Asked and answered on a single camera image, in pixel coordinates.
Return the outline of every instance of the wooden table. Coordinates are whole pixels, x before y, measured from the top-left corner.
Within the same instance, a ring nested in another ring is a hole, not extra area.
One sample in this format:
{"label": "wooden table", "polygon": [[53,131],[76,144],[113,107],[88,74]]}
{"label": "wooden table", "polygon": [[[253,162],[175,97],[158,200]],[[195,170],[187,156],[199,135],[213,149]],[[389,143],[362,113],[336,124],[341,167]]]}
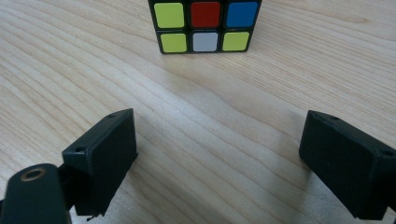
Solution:
{"label": "wooden table", "polygon": [[166,56],[147,1],[0,0],[0,71],[1,195],[134,109],[139,157],[92,223],[362,223],[300,161],[306,112],[396,147],[394,0],[263,1],[247,53]]}

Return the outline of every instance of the rubik's cube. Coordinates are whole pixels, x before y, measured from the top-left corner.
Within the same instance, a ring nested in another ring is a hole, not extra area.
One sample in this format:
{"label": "rubik's cube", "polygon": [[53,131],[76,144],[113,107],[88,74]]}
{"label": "rubik's cube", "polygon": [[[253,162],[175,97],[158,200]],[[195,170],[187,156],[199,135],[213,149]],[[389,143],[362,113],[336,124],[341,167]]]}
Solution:
{"label": "rubik's cube", "polygon": [[244,52],[262,0],[148,0],[160,51]]}

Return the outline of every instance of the wood grain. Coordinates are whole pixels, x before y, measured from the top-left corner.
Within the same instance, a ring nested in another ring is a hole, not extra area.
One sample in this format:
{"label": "wood grain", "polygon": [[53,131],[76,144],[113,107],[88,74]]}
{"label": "wood grain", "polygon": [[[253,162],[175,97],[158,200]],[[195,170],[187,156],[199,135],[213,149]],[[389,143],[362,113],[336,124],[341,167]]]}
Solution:
{"label": "wood grain", "polygon": [[393,0],[263,1],[249,52],[167,56],[147,1],[0,0],[0,74],[1,195],[134,109],[139,157],[91,223],[363,223],[300,161],[306,111],[396,147]]}

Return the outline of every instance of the green sticker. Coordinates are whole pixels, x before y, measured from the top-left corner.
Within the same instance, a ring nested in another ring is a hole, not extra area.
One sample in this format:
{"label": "green sticker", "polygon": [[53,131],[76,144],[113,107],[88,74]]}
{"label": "green sticker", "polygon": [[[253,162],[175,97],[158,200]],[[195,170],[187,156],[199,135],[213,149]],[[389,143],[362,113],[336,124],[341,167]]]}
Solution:
{"label": "green sticker", "polygon": [[157,3],[154,5],[154,10],[160,28],[184,26],[184,11],[181,3]]}
{"label": "green sticker", "polygon": [[187,51],[187,40],[184,34],[161,35],[163,43],[163,52],[165,53],[182,53]]}
{"label": "green sticker", "polygon": [[224,51],[245,50],[248,45],[249,32],[235,32],[224,35],[222,49]]}

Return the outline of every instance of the blue sticker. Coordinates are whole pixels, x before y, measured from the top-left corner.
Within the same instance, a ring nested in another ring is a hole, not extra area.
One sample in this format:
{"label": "blue sticker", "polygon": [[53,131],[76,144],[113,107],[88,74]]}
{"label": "blue sticker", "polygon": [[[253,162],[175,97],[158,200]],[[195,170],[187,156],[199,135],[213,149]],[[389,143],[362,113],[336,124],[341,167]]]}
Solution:
{"label": "blue sticker", "polygon": [[228,6],[228,27],[250,27],[257,14],[257,2],[231,3]]}

